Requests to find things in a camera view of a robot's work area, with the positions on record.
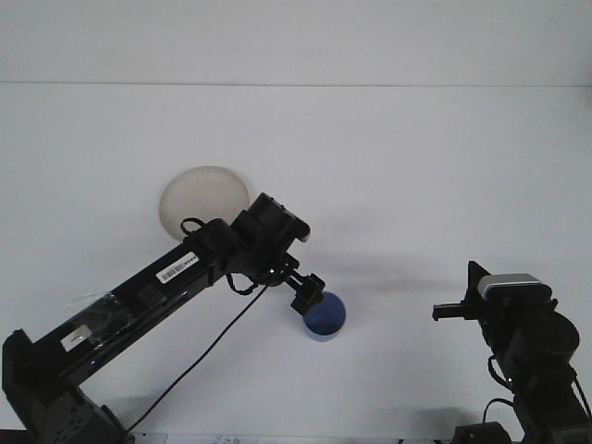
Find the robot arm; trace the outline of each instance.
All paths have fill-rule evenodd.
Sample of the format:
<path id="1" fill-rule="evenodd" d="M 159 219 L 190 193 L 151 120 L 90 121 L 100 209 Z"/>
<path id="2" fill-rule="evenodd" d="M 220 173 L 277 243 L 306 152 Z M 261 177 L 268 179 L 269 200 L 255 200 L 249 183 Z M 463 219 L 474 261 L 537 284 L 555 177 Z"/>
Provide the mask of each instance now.
<path id="1" fill-rule="evenodd" d="M 133 442 L 105 406 L 79 385 L 200 291 L 241 273 L 253 285 L 287 282 L 301 315 L 323 299 L 325 283 L 300 276 L 287 253 L 310 228 L 266 194 L 228 225 L 216 219 L 37 342 L 15 331 L 3 347 L 2 387 L 39 444 Z"/>
<path id="2" fill-rule="evenodd" d="M 551 288 L 530 275 L 490 275 L 469 263 L 469 282 L 461 303 L 434 307 L 433 317 L 476 319 L 493 351 L 504 380 L 514 395 L 513 409 L 524 430 L 524 442 L 536 444 L 592 443 L 592 422 L 572 389 L 569 365 L 579 335 L 557 313 Z M 459 427 L 476 430 L 481 425 Z"/>

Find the sticker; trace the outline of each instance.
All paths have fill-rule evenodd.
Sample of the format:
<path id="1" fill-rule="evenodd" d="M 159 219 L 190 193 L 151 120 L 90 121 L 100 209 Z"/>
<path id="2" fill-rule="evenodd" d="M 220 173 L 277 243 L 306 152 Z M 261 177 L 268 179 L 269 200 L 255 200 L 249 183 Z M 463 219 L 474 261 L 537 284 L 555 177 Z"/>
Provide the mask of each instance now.
<path id="1" fill-rule="evenodd" d="M 93 333 L 91 330 L 85 324 L 82 324 L 61 340 L 62 347 L 64 347 L 66 352 L 69 352 L 92 335 Z"/>
<path id="2" fill-rule="evenodd" d="M 158 280 L 160 280 L 161 283 L 166 284 L 169 280 L 181 274 L 187 268 L 189 268 L 193 264 L 197 264 L 198 262 L 199 257 L 197 257 L 197 254 L 193 252 L 187 253 L 183 257 L 181 257 L 177 262 L 169 265 L 160 273 L 157 273 L 156 277 L 158 278 Z"/>

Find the barcode label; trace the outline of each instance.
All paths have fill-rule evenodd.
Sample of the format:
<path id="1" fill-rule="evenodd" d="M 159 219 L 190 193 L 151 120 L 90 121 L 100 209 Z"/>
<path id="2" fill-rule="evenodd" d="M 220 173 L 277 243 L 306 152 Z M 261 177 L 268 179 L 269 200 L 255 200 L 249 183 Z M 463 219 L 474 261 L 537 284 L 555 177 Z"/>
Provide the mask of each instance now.
<path id="1" fill-rule="evenodd" d="M 181 274 L 187 268 L 189 268 L 193 264 L 197 264 L 198 262 L 199 258 L 197 257 L 197 254 L 187 253 L 183 257 L 181 257 L 177 262 L 169 265 L 161 272 L 156 273 L 156 277 L 158 278 L 158 280 L 160 280 L 161 283 L 166 284 L 170 279 Z"/>

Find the white surface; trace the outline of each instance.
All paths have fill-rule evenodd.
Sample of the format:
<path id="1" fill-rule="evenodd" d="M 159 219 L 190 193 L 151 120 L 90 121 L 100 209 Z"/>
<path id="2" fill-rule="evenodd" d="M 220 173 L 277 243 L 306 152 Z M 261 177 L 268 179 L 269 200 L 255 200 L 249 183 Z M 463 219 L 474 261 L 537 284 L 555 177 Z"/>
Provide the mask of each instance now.
<path id="1" fill-rule="evenodd" d="M 503 393 L 476 323 L 431 320 L 469 259 L 550 284 L 592 392 L 590 88 L 5 85 L 0 103 L 1 337 L 38 339 L 172 248 L 158 199 L 195 165 L 308 222 L 291 251 L 346 304 L 319 343 L 271 290 L 141 430 L 451 437 Z M 219 283 L 83 389 L 130 424 L 245 303 Z M 510 409 L 490 418 L 520 438 Z M 0 422 L 19 426 L 4 400 Z"/>
<path id="2" fill-rule="evenodd" d="M 234 435 L 136 434 L 135 444 L 397 444 L 398 439 L 243 437 Z M 434 444 L 430 440 L 405 440 L 407 444 Z"/>
<path id="3" fill-rule="evenodd" d="M 590 85 L 590 0 L 4 0 L 0 80 Z"/>
<path id="4" fill-rule="evenodd" d="M 158 214 L 166 232 L 182 241 L 181 223 L 187 217 L 203 222 L 222 218 L 229 224 L 251 204 L 249 191 L 241 178 L 220 166 L 198 166 L 182 172 L 166 187 Z M 186 229 L 198 227 L 189 224 Z"/>

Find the wire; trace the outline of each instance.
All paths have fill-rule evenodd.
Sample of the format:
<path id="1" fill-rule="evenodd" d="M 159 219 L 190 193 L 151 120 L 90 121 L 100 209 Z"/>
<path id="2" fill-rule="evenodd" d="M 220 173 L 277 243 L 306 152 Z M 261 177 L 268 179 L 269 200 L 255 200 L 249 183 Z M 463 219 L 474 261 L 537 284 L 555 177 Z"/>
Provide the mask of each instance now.
<path id="1" fill-rule="evenodd" d="M 483 440 L 485 442 L 488 442 L 488 438 L 486 435 L 486 429 L 485 429 L 485 423 L 487 421 L 487 410 L 489 410 L 489 407 L 492 404 L 495 404 L 496 402 L 502 403 L 502 404 L 506 404 L 510 407 L 514 406 L 514 403 L 508 400 L 504 400 L 503 398 L 494 398 L 493 400 L 491 400 L 490 402 L 487 403 L 487 406 L 485 407 L 485 410 L 483 411 L 483 421 L 481 422 L 481 428 L 482 428 L 482 432 L 483 432 Z"/>
<path id="2" fill-rule="evenodd" d="M 584 403 L 584 407 L 586 407 L 586 414 L 588 415 L 588 419 L 592 419 L 592 412 L 590 412 L 590 405 L 588 404 L 588 400 L 586 399 L 586 395 L 582 390 L 582 386 L 580 386 L 580 381 L 575 379 L 575 386 L 577 387 L 577 391 L 580 393 L 580 398 L 582 398 L 582 402 Z"/>
<path id="3" fill-rule="evenodd" d="M 253 283 L 251 287 L 249 287 L 247 290 L 237 290 L 237 288 L 234 285 L 234 278 L 230 273 L 226 275 L 226 279 L 228 281 L 228 286 L 230 287 L 230 289 L 235 293 L 239 293 L 240 296 L 249 296 L 251 293 L 253 293 L 253 290 L 259 287 L 259 284 Z"/>
<path id="4" fill-rule="evenodd" d="M 500 384 L 502 387 L 504 387 L 505 389 L 511 390 L 510 384 L 508 384 L 500 375 L 498 375 L 498 373 L 496 372 L 496 369 L 493 366 L 493 360 L 496 359 L 495 354 L 492 354 L 491 356 L 489 356 L 489 359 L 487 360 L 487 369 L 489 370 L 489 374 L 491 375 L 491 377 L 493 377 L 493 379 Z"/>
<path id="5" fill-rule="evenodd" d="M 214 342 L 212 342 L 212 345 L 210 345 L 210 347 L 208 347 L 208 349 L 202 354 L 202 356 L 200 356 L 197 361 L 195 361 L 192 365 L 189 366 L 189 368 L 187 370 L 185 370 L 177 379 L 175 379 L 175 381 L 168 386 L 168 388 L 164 391 L 164 393 L 162 395 L 160 395 L 160 397 L 150 406 L 150 408 L 148 408 L 148 410 L 140 417 L 140 419 L 138 419 L 138 421 L 136 421 L 135 423 L 133 423 L 133 425 L 131 425 L 127 430 L 126 433 L 129 433 L 131 430 L 133 430 L 134 428 L 136 428 L 136 426 L 141 423 L 146 416 L 148 416 L 152 410 L 154 410 L 154 408 L 160 403 L 160 401 L 163 400 L 163 398 L 180 382 L 181 379 L 183 379 L 183 377 L 185 377 L 191 370 L 193 370 L 201 361 L 204 360 L 205 356 L 207 356 L 209 354 L 209 352 L 212 351 L 212 349 L 217 345 L 217 343 L 224 337 L 224 335 L 226 335 L 228 333 L 228 331 L 232 328 L 232 326 L 234 326 L 237 321 L 239 319 L 241 319 L 241 317 L 247 313 L 247 311 L 257 302 L 257 300 L 263 296 L 263 293 L 265 293 L 265 291 L 269 288 L 269 286 L 264 286 L 259 293 L 257 293 L 257 295 L 247 304 L 246 307 L 244 307 L 242 309 L 242 311 L 230 322 L 230 324 L 228 324 L 226 326 L 226 328 L 224 328 L 224 330 L 222 330 L 222 333 L 220 333 L 218 335 L 218 337 L 216 338 L 216 340 Z"/>

